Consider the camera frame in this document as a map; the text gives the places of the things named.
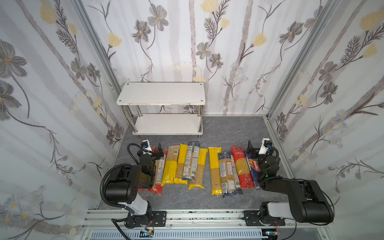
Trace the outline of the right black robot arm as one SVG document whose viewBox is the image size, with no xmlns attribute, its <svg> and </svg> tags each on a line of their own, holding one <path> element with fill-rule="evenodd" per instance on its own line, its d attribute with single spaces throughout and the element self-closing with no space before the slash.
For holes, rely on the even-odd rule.
<svg viewBox="0 0 384 240">
<path fill-rule="evenodd" d="M 285 220 L 324 226 L 333 222 L 335 208 L 332 201 L 314 180 L 289 179 L 278 175 L 280 153 L 273 142 L 264 138 L 259 148 L 251 142 L 246 149 L 255 185 L 267 192 L 288 197 L 287 202 L 263 202 L 258 211 L 245 211 L 249 225 L 282 226 Z"/>
</svg>

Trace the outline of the clear grey labelled spaghetti bag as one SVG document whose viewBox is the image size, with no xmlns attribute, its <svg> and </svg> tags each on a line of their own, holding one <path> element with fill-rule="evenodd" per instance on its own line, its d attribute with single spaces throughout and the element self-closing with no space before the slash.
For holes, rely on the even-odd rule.
<svg viewBox="0 0 384 240">
<path fill-rule="evenodd" d="M 200 142 L 189 142 L 182 180 L 195 181 L 199 152 Z"/>
</svg>

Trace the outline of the yellow spaghetti bag barcode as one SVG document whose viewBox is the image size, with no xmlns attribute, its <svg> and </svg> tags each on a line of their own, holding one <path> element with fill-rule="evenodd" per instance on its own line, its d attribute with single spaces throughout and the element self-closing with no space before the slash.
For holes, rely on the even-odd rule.
<svg viewBox="0 0 384 240">
<path fill-rule="evenodd" d="M 191 190 L 192 188 L 204 189 L 203 180 L 207 153 L 208 149 L 200 148 L 197 161 L 193 160 L 193 167 L 196 166 L 195 168 L 192 168 L 192 170 L 195 172 L 195 178 L 194 181 L 190 180 L 189 190 Z"/>
</svg>

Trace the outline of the yellow band spaghetti bag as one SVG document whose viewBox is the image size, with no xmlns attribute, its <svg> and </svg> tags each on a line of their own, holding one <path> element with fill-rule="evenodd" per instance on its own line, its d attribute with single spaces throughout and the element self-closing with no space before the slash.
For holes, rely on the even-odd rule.
<svg viewBox="0 0 384 240">
<path fill-rule="evenodd" d="M 177 172 L 180 145 L 169 146 L 161 186 L 173 184 Z"/>
</svg>

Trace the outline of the yellow Pastatime spaghetti bag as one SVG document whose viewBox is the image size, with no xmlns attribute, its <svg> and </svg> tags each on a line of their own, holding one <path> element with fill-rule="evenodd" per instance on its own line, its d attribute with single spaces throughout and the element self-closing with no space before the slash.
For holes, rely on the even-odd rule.
<svg viewBox="0 0 384 240">
<path fill-rule="evenodd" d="M 180 151 L 178 155 L 178 163 L 177 163 L 177 170 L 176 170 L 176 175 L 174 179 L 175 184 L 183 184 L 187 185 L 188 181 L 183 180 L 183 172 L 184 172 L 184 166 L 185 166 L 185 161 L 187 157 L 187 150 L 188 150 L 188 145 L 185 144 L 180 144 Z"/>
</svg>

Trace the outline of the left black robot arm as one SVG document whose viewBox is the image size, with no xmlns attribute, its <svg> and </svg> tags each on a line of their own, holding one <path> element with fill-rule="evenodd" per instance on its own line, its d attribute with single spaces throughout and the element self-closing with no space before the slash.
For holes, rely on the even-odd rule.
<svg viewBox="0 0 384 240">
<path fill-rule="evenodd" d="M 161 145 L 150 148 L 148 143 L 129 144 L 139 148 L 139 159 L 132 164 L 119 164 L 112 167 L 104 175 L 100 185 L 100 195 L 104 203 L 115 208 L 128 211 L 123 219 L 111 219 L 112 223 L 123 233 L 121 226 L 127 229 L 166 226 L 166 211 L 153 211 L 149 201 L 144 200 L 139 190 L 153 190 L 161 185 L 165 165 L 165 153 Z"/>
</svg>

